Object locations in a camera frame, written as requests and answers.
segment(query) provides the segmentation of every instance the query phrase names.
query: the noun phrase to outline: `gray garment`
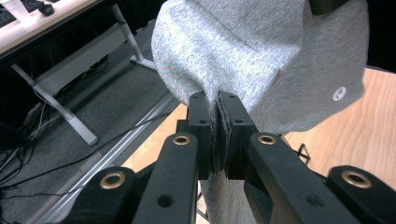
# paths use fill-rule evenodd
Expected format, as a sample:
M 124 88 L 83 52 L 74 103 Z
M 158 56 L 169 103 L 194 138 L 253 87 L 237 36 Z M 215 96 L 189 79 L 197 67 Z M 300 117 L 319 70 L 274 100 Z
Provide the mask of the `gray garment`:
M 363 93 L 366 2 L 313 16 L 308 0 L 171 0 L 158 16 L 152 50 L 158 72 L 183 104 L 205 91 L 238 95 L 258 129 L 308 130 Z M 211 223 L 254 223 L 242 181 L 222 172 L 203 181 Z

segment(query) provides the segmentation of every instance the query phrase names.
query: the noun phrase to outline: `folded cloth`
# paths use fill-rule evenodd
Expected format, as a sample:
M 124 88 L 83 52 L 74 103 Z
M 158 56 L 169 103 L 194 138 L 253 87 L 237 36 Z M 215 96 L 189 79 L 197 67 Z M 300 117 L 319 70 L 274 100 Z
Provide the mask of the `folded cloth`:
M 232 92 L 261 132 L 287 133 L 361 97 L 368 34 L 362 0 L 323 16 L 312 15 L 308 0 L 170 0 L 152 51 L 183 104 L 204 91 L 215 118 L 218 92 Z M 254 223 L 242 181 L 218 172 L 201 183 L 211 223 Z

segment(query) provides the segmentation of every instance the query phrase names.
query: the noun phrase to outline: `white metal table leg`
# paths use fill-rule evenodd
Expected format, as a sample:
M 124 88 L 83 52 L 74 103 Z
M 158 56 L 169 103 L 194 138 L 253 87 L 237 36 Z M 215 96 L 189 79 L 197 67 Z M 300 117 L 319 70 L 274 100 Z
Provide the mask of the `white metal table leg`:
M 64 108 L 59 102 L 49 95 L 39 84 L 35 82 L 29 75 L 27 75 L 17 64 L 11 66 L 23 79 L 27 81 L 35 91 L 37 91 L 52 107 L 58 110 L 64 119 L 73 127 L 74 130 L 84 139 L 84 141 L 93 146 L 98 142 L 98 138 L 81 120 L 71 111 Z
M 117 22 L 119 23 L 119 27 L 120 27 L 123 35 L 125 36 L 126 40 L 128 41 L 129 46 L 134 51 L 134 56 L 130 59 L 131 62 L 140 64 L 142 66 L 145 66 L 147 68 L 157 71 L 157 68 L 155 67 L 154 62 L 147 60 L 143 57 L 143 54 L 140 51 L 140 48 L 137 45 L 136 41 L 134 40 L 134 36 L 132 35 L 132 32 L 129 29 L 129 26 L 128 26 L 126 20 L 122 16 L 119 6 L 117 6 L 117 5 L 112 6 L 111 10 L 113 11 L 114 15 L 116 16 Z

